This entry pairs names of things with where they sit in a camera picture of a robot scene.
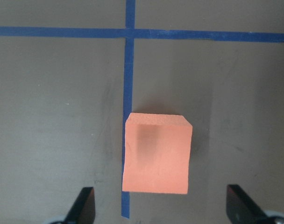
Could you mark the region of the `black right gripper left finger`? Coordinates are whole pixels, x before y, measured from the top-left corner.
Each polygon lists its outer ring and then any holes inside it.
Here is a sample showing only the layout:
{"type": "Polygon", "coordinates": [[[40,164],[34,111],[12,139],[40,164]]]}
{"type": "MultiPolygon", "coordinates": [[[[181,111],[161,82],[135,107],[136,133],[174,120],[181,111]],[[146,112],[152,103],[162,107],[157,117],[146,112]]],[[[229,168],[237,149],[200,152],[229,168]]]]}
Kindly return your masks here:
{"type": "Polygon", "coordinates": [[[81,189],[65,217],[64,224],[93,224],[96,216],[94,187],[81,189]]]}

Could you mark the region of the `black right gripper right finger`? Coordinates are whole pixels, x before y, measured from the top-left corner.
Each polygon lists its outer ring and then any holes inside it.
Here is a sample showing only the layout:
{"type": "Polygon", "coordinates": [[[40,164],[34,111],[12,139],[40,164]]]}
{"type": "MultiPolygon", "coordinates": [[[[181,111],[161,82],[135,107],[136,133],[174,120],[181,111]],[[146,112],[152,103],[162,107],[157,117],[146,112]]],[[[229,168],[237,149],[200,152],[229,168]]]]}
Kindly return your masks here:
{"type": "Polygon", "coordinates": [[[227,217],[232,224],[270,224],[268,216],[237,184],[227,185],[227,217]]]}

